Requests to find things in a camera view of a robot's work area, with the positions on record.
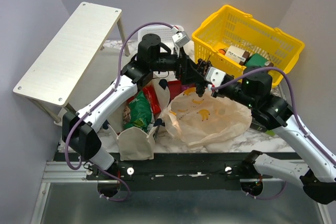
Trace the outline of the peach plastic grocery bag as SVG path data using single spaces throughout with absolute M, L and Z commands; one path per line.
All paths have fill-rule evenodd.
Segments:
M 250 109 L 211 94 L 206 91 L 199 97 L 189 88 L 176 96 L 161 114 L 169 135 L 195 148 L 232 140 L 249 129 Z

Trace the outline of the green snack packet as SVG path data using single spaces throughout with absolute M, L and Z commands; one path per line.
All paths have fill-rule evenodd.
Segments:
M 148 132 L 152 122 L 152 110 L 149 101 L 143 91 L 140 91 L 135 98 L 123 110 L 124 130 L 137 127 Z

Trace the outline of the dark toy grape bunch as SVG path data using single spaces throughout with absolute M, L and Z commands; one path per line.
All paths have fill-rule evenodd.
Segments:
M 208 81 L 205 80 L 205 75 L 208 71 L 208 68 L 212 66 L 212 63 L 207 60 L 203 60 L 201 58 L 199 58 L 197 60 L 197 72 L 200 73 L 203 77 L 203 80 L 202 81 L 196 81 L 195 82 L 195 91 L 196 91 L 196 94 L 201 98 L 203 96 L 203 94 L 205 93 L 205 90 L 209 84 Z

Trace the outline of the purple toy onion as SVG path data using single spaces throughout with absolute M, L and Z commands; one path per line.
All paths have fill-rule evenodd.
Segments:
M 182 90 L 182 92 L 184 92 L 185 90 L 187 90 L 189 88 L 193 88 L 193 87 L 195 87 L 195 84 L 181 85 L 181 90 Z

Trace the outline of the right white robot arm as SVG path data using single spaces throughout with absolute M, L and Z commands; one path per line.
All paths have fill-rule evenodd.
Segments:
M 298 186 L 314 201 L 327 205 L 335 201 L 335 155 L 304 125 L 294 99 L 287 102 L 271 94 L 270 71 L 280 73 L 293 94 L 287 75 L 276 67 L 248 67 L 236 79 L 210 67 L 205 77 L 212 85 L 214 97 L 227 97 L 248 107 L 257 122 L 276 133 L 305 162 L 295 165 L 251 151 L 243 160 L 241 171 L 249 178 L 257 174 L 280 178 Z

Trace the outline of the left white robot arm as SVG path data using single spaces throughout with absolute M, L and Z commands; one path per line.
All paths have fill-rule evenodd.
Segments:
M 137 53 L 119 71 L 116 80 L 86 107 L 75 113 L 66 112 L 62 118 L 61 137 L 66 148 L 72 148 L 81 158 L 96 165 L 104 179 L 116 175 L 116 160 L 103 149 L 97 133 L 121 104 L 144 88 L 155 71 L 173 71 L 183 84 L 203 81 L 196 63 L 184 51 L 190 40 L 186 32 L 176 31 L 172 39 L 174 51 L 158 35 L 144 35 Z

